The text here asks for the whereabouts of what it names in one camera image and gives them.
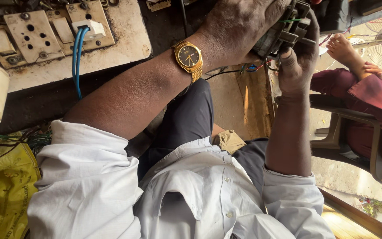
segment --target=fingernail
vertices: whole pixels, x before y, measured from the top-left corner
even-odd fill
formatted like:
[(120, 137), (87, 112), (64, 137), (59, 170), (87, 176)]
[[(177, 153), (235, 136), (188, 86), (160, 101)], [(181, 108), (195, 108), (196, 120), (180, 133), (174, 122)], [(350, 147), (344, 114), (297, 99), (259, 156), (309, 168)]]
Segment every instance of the fingernail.
[(281, 58), (287, 58), (291, 55), (291, 50), (288, 50), (288, 52), (285, 52), (283, 54), (281, 54)]

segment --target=shirt sleeve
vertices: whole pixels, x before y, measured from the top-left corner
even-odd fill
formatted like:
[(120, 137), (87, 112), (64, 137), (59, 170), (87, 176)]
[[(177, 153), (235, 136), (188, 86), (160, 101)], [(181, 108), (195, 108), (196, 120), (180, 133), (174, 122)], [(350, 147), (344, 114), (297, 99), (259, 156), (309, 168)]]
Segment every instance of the shirt sleeve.
[(57, 120), (51, 127), (27, 211), (31, 238), (140, 238), (132, 207), (142, 190), (128, 141), (83, 124)]
[(373, 115), (382, 122), (382, 80), (376, 75), (370, 75), (353, 85), (348, 93), (360, 101), (375, 106)]
[(321, 217), (323, 196), (315, 176), (283, 175), (264, 170), (263, 201), (268, 214), (281, 222), (296, 239), (334, 239)]

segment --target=plastic chair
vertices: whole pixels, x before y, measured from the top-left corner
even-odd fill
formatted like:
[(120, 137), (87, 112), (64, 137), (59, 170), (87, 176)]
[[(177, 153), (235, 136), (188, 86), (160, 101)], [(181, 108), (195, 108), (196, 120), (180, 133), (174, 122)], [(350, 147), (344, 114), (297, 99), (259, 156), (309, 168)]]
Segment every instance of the plastic chair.
[[(311, 108), (331, 112), (329, 128), (317, 129), (316, 131), (317, 135), (326, 135), (326, 138), (311, 140), (312, 155), (357, 166), (371, 173), (377, 182), (382, 183), (382, 129), (378, 120), (371, 114), (346, 109), (342, 100), (333, 96), (311, 94), (309, 98)], [(280, 100), (280, 96), (275, 98), (275, 102)], [(340, 154), (340, 145), (346, 145), (344, 130), (348, 120), (365, 123), (374, 128), (369, 164), (351, 160)]]

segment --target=wrist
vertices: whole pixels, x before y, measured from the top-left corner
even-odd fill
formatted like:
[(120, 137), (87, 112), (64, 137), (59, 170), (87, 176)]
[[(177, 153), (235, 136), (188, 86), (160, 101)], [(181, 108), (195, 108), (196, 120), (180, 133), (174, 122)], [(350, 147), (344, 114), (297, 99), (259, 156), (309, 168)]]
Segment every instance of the wrist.
[(302, 102), (309, 100), (309, 91), (301, 93), (286, 93), (282, 92), (281, 94), (281, 103), (293, 103), (293, 102)]
[(203, 74), (215, 68), (221, 67), (218, 66), (218, 61), (216, 60), (216, 47), (219, 45), (216, 44), (213, 39), (205, 36), (201, 32), (196, 32), (186, 38), (185, 41), (190, 42), (200, 49), (203, 60)]

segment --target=maroon clothing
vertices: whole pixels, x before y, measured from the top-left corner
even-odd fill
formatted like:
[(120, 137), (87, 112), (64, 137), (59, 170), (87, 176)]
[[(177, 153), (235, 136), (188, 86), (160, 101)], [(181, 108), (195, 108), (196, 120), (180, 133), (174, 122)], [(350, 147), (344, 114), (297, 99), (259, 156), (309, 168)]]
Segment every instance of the maroon clothing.
[[(382, 129), (382, 80), (376, 75), (358, 82), (344, 68), (321, 71), (313, 75), (310, 89), (342, 99), (348, 109), (374, 115)], [(347, 124), (347, 144), (359, 155), (371, 157), (372, 135), (372, 126), (352, 120)]]

